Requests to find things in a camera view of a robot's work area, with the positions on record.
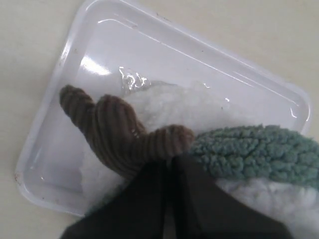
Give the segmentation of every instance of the white table surface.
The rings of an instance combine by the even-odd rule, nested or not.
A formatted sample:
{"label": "white table surface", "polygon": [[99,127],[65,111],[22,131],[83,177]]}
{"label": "white table surface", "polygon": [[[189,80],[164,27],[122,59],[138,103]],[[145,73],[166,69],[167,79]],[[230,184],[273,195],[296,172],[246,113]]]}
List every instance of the white table surface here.
{"label": "white table surface", "polygon": [[[318,0],[141,0],[304,88],[319,139]],[[0,238],[57,239],[75,217],[24,199],[14,169],[82,0],[0,0]]]}

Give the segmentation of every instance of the brown corduroy plush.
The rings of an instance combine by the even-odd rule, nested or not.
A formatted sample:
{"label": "brown corduroy plush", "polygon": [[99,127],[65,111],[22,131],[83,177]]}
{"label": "brown corduroy plush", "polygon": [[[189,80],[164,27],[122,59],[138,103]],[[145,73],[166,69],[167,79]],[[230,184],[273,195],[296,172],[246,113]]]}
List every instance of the brown corduroy plush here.
{"label": "brown corduroy plush", "polygon": [[82,89],[67,85],[60,91],[60,105],[99,160],[126,178],[147,162],[183,154],[194,141],[192,130],[182,125],[146,132],[134,109],[116,96],[104,95],[94,103]]}

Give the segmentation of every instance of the clear plastic tray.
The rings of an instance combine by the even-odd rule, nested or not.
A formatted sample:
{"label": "clear plastic tray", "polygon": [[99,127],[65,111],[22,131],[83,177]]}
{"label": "clear plastic tray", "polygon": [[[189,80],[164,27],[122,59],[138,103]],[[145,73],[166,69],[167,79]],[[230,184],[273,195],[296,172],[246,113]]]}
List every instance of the clear plastic tray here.
{"label": "clear plastic tray", "polygon": [[58,92],[70,83],[94,99],[120,96],[121,67],[182,86],[199,80],[264,124],[305,133],[310,123],[311,102],[300,88],[135,2],[89,0],[74,19],[16,167],[20,192],[31,202],[84,213],[79,167],[85,139],[62,112]]}

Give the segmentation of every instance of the green textured fabric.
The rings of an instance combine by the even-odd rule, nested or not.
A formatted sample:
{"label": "green textured fabric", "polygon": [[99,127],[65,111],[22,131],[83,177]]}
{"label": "green textured fabric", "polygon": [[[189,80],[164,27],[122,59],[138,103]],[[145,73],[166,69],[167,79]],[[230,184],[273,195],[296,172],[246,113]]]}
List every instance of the green textured fabric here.
{"label": "green textured fabric", "polygon": [[203,133],[189,153],[215,178],[265,177],[319,189],[319,144],[278,126],[243,126]]}

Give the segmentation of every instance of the white fluffy material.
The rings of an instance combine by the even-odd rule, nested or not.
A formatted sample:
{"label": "white fluffy material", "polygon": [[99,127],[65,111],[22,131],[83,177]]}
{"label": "white fluffy material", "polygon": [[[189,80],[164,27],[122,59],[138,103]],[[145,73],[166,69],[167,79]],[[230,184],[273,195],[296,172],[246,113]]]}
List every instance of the white fluffy material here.
{"label": "white fluffy material", "polygon": [[[209,90],[194,86],[154,86],[125,97],[148,131],[167,124],[183,124],[196,134],[210,129],[253,124],[247,112],[214,98]],[[88,207],[112,192],[124,179],[96,158],[87,145],[81,168]],[[266,179],[230,181],[217,185],[245,205],[283,222],[296,239],[319,239],[319,193],[312,188],[275,183]]]}

